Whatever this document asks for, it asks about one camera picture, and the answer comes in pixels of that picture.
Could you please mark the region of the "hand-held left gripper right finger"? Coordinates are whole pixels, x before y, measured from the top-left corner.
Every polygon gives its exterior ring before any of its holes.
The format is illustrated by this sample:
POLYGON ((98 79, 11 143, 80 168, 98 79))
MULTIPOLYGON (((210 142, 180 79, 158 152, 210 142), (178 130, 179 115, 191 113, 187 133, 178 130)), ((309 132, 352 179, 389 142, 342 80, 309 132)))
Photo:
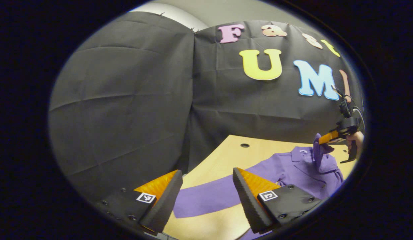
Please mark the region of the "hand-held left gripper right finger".
POLYGON ((233 168, 233 183, 254 233, 291 224, 322 203, 322 199, 294 184, 279 186, 237 167, 233 168))

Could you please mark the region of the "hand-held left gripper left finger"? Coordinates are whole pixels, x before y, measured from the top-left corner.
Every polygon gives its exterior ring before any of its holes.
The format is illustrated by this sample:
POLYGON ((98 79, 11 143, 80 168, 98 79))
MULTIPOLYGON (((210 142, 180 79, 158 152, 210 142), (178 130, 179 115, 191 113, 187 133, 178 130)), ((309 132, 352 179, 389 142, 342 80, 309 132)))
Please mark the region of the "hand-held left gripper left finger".
POLYGON ((123 187, 100 201, 100 210, 127 229, 162 233, 183 184, 174 170, 135 189, 123 187))

